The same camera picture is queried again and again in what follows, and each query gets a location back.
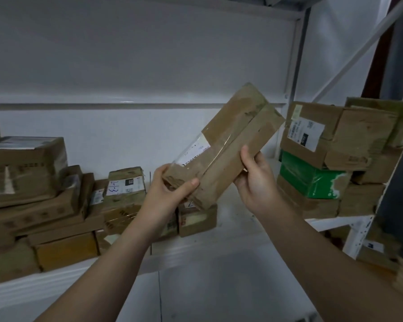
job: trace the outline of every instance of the person's right hand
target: person's right hand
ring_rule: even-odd
[[[254,159],[248,146],[242,147],[240,157],[248,172],[242,172],[234,184],[243,203],[255,216],[271,212],[280,195],[269,163],[261,152]]]

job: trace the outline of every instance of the green box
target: green box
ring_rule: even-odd
[[[307,198],[341,198],[351,174],[345,171],[318,169],[289,152],[282,153],[280,175]]]

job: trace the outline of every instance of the hand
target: hand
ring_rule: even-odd
[[[160,235],[179,202],[193,192],[200,183],[198,178],[193,178],[178,189],[170,191],[162,179],[163,173],[169,166],[170,164],[166,164],[155,170],[142,208],[135,218],[135,221],[149,227],[154,236]]]
[[[280,195],[268,162],[261,152],[254,159],[248,146],[242,147],[240,157],[248,172],[242,172],[234,184],[243,203],[255,216],[271,212]]]

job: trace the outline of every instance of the forearm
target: forearm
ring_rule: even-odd
[[[115,321],[155,232],[135,219],[38,321]]]
[[[258,216],[325,321],[403,321],[403,296],[361,269],[278,198]]]

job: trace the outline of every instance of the person's left arm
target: person's left arm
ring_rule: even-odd
[[[124,233],[36,321],[115,321],[133,286],[142,259],[183,198],[199,185],[198,179],[169,191],[156,169],[137,216]]]

